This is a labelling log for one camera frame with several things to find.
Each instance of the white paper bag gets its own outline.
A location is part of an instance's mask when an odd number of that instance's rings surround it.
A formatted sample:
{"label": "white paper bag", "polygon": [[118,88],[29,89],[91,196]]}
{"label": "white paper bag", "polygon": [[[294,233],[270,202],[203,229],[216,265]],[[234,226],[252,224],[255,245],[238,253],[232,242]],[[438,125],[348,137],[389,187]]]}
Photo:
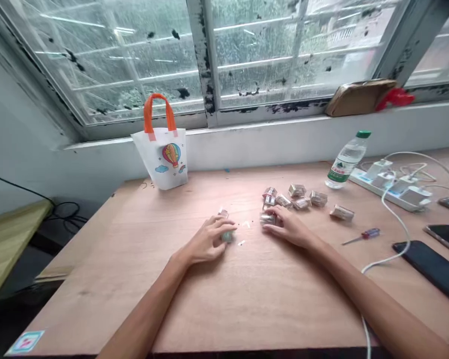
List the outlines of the white paper bag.
{"label": "white paper bag", "polygon": [[[153,99],[166,102],[168,128],[152,125]],[[143,109],[145,130],[131,135],[153,184],[159,189],[171,189],[188,182],[185,129],[177,129],[175,116],[167,99],[154,93]]]}

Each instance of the hot air balloon print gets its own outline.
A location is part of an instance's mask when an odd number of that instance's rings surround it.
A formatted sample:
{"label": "hot air balloon print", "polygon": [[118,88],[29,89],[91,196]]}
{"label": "hot air balloon print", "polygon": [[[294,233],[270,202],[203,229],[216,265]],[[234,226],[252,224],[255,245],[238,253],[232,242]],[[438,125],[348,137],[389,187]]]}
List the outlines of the hot air balloon print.
{"label": "hot air balloon print", "polygon": [[178,167],[178,161],[181,157],[181,150],[177,144],[168,144],[163,147],[163,158],[173,165],[173,168]]}

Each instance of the orange handle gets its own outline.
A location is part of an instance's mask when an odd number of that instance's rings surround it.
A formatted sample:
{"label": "orange handle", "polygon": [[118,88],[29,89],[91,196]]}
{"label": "orange handle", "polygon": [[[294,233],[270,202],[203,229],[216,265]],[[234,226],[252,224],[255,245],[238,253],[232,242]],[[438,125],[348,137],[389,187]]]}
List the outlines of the orange handle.
{"label": "orange handle", "polygon": [[165,96],[158,93],[153,93],[148,97],[143,107],[143,116],[145,117],[145,133],[152,134],[155,133],[153,130],[153,125],[151,123],[152,111],[153,111],[153,99],[160,98],[166,102],[166,122],[168,123],[168,131],[176,131],[175,115],[173,110],[168,103]]}

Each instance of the bottle label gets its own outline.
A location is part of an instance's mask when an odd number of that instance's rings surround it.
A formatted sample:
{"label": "bottle label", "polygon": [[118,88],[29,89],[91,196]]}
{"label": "bottle label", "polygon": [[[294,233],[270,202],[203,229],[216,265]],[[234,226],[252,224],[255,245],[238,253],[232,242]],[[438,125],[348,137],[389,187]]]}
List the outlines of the bottle label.
{"label": "bottle label", "polygon": [[328,173],[328,178],[335,182],[346,182],[356,165],[357,163],[346,162],[337,158]]}

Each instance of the window pane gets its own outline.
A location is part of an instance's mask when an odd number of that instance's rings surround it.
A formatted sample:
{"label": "window pane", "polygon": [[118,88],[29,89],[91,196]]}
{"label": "window pane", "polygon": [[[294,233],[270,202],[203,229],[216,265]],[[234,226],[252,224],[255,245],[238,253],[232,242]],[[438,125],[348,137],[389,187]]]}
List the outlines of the window pane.
{"label": "window pane", "polygon": [[222,106],[327,96],[371,78],[399,2],[212,0]]}
{"label": "window pane", "polygon": [[445,22],[406,86],[449,81],[449,19]]}
{"label": "window pane", "polygon": [[[175,113],[204,110],[186,0],[8,0],[19,31],[88,113],[86,125],[142,118],[153,92]],[[165,113],[154,102],[154,115]]]}

